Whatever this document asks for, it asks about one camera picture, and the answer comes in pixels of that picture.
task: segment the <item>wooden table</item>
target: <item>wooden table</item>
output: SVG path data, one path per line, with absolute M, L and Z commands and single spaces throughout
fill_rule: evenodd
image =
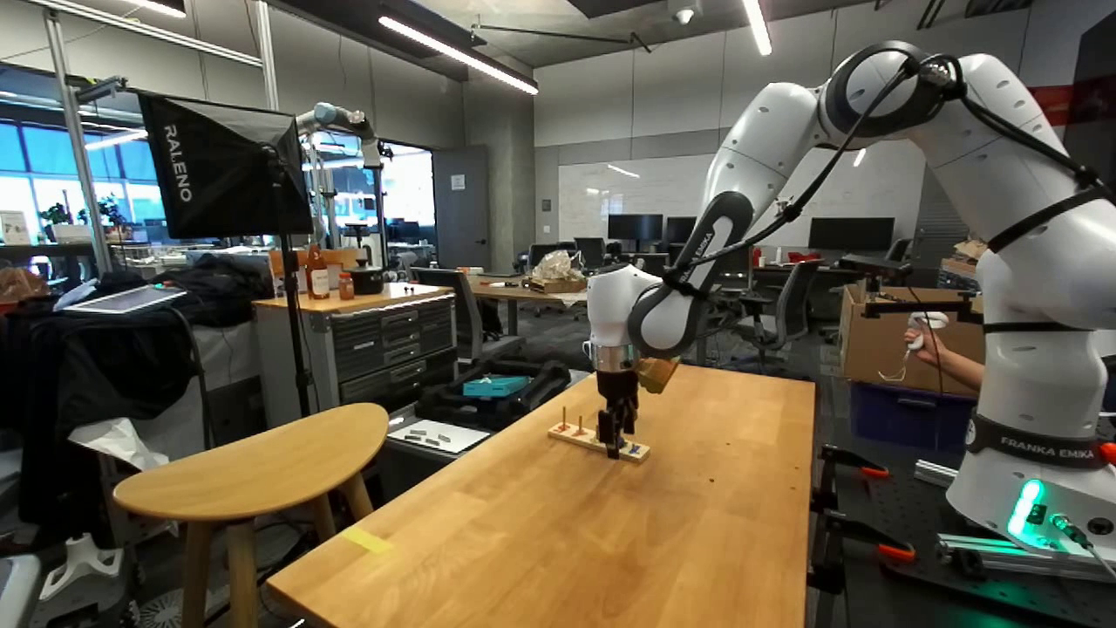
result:
M 477 302 L 503 302 L 508 309 L 508 335 L 518 333 L 518 304 L 561 304 L 575 309 L 587 304 L 587 291 L 575 295 L 541 295 L 524 285 L 524 281 L 474 281 Z
M 227 526 L 233 624 L 259 628 L 253 517 L 311 507 L 316 534 L 331 537 L 331 489 L 346 495 L 353 517 L 374 514 L 362 469 L 382 448 L 382 438 L 387 412 L 380 405 L 341 405 L 180 459 L 167 469 L 131 476 L 113 485 L 110 499 L 137 517 L 183 525 L 183 628 L 202 624 L 209 540 Z
M 382 284 L 380 295 L 358 295 L 353 302 L 311 302 L 301 298 L 301 311 L 304 314 L 341 314 L 341 311 L 374 311 L 374 309 L 397 309 L 397 304 L 412 304 L 412 302 L 430 302 L 439 295 L 452 295 L 445 285 L 423 285 L 423 284 Z M 253 309 L 272 309 L 272 311 L 284 311 L 284 302 L 252 302 Z
M 678 366 L 647 462 L 547 440 L 587 378 L 268 580 L 341 628 L 803 628 L 816 387 Z

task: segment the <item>fluorescent light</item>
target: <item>fluorescent light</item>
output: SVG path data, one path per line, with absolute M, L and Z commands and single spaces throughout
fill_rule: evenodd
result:
M 413 33 L 413 28 L 408 28 L 408 26 L 402 26 L 402 23 L 387 18 L 387 13 L 380 13 L 380 26 L 397 33 L 397 35 L 404 35 L 404 39 L 412 39 L 412 42 L 417 42 L 417 47 L 426 47 L 426 48 L 432 48 L 432 53 L 442 53 L 442 56 L 472 68 L 472 70 L 480 70 L 480 73 L 488 73 L 488 76 L 496 76 L 496 79 L 503 79 L 503 85 L 508 85 L 508 86 L 515 86 L 524 93 L 535 93 L 532 85 L 525 85 L 525 79 L 518 79 L 518 76 L 512 76 L 512 73 L 504 73 L 504 70 L 497 70 L 492 64 L 480 64 L 477 56 L 467 56 L 467 53 L 426 35 L 426 33 Z
M 108 28 L 137 33 L 137 35 L 146 35 L 146 39 L 155 39 L 155 42 L 169 42 L 169 47 L 180 47 L 180 48 L 195 48 L 195 53 L 205 53 L 205 56 L 219 56 L 219 61 L 229 61 L 229 64 L 266 68 L 259 56 L 244 56 L 236 48 L 224 48 L 224 47 L 212 47 L 212 42 L 202 42 L 202 39 L 188 39 L 188 35 L 179 35 L 179 33 L 167 33 L 167 28 L 152 28 L 152 26 L 141 26 L 137 18 L 94 11 L 94 7 L 83 7 L 83 3 L 74 3 L 74 0 L 31 0 L 31 3 L 59 11 L 59 13 L 88 18 L 88 23 L 96 23 L 96 26 L 108 26 Z
M 678 11 L 673 11 L 673 23 L 675 23 L 675 26 L 690 26 L 692 13 L 697 13 L 692 7 L 678 7 Z
M 768 23 L 759 0 L 741 0 L 745 28 L 753 33 L 758 53 L 769 56 Z
M 122 148 L 122 142 L 139 142 L 146 139 L 146 131 L 127 131 L 127 134 L 113 134 L 113 135 L 105 135 L 105 139 L 94 139 L 94 142 L 83 142 L 83 149 L 108 149 L 108 148 Z
M 617 163 L 606 163 L 612 175 L 625 175 L 625 177 L 639 177 L 639 173 L 626 173 L 626 167 L 617 167 Z
M 167 0 L 127 0 L 127 3 L 137 3 L 137 7 L 141 7 L 141 11 L 151 11 L 151 13 L 167 13 L 167 18 L 183 18 L 183 0 L 180 3 L 167 3 Z

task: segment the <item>wall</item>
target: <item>wall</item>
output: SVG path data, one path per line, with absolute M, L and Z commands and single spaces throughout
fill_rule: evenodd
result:
M 492 79 L 463 86 L 463 142 L 488 148 L 492 273 L 512 273 L 532 236 L 532 98 Z
M 253 68 L 67 13 L 62 35 L 69 73 L 124 76 L 131 86 L 162 93 L 266 105 L 266 79 Z M 259 42 L 253 0 L 190 0 L 190 35 L 259 56 L 259 48 L 240 47 Z M 365 110 L 391 139 L 423 148 L 460 142 L 460 86 L 452 79 L 374 53 L 353 39 L 337 39 L 283 11 L 272 11 L 272 39 L 283 112 L 304 112 L 315 100 L 337 100 L 346 110 Z M 0 61 L 52 70 L 43 11 L 36 3 L 3 0 Z
M 991 18 L 959 18 L 959 3 L 944 3 L 933 28 L 917 33 L 924 3 L 873 3 L 809 13 L 769 26 L 775 56 L 753 53 L 748 33 L 717 33 L 660 47 L 644 53 L 617 53 L 582 64 L 561 64 L 535 73 L 535 241 L 599 233 L 609 205 L 647 205 L 661 191 L 661 213 L 697 213 L 706 159 L 745 100 L 769 79 L 818 85 L 848 53 L 906 39 L 921 48 L 992 53 L 1023 73 L 1025 85 L 1066 85 L 1075 76 L 1078 33 L 1109 13 L 1116 0 L 1057 3 L 1037 0 L 1031 11 Z M 597 185 L 630 189 L 606 163 L 660 173 L 656 189 L 599 198 Z M 809 155 L 788 177 L 780 198 L 803 191 L 824 163 Z M 832 173 L 805 213 L 813 217 L 895 217 L 898 236 L 953 230 L 941 220 L 953 205 L 944 196 L 924 191 L 924 159 L 906 142 L 876 142 L 862 167 L 851 159 Z M 805 220 L 784 228 L 769 245 L 805 245 Z

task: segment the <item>computer monitor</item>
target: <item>computer monitor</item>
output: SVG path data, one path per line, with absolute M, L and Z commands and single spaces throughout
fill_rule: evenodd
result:
M 887 250 L 891 245 L 891 217 L 816 217 L 809 220 L 809 249 L 818 250 Z
M 609 213 L 606 236 L 630 241 L 635 250 L 647 250 L 661 241 L 661 213 Z
M 697 217 L 670 217 L 661 241 L 683 245 L 692 230 Z

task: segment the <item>monitor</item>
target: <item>monitor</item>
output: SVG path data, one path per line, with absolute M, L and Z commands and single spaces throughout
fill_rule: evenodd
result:
M 891 245 L 891 217 L 816 217 L 809 220 L 809 249 L 818 250 L 887 250 Z
M 387 220 L 387 241 L 417 241 L 417 220 Z
M 661 241 L 670 241 L 670 245 L 690 241 L 692 224 L 697 224 L 697 217 L 667 217 Z
M 295 120 L 137 91 L 169 236 L 311 233 Z
M 661 241 L 661 213 L 609 213 L 606 236 L 630 241 L 635 250 Z

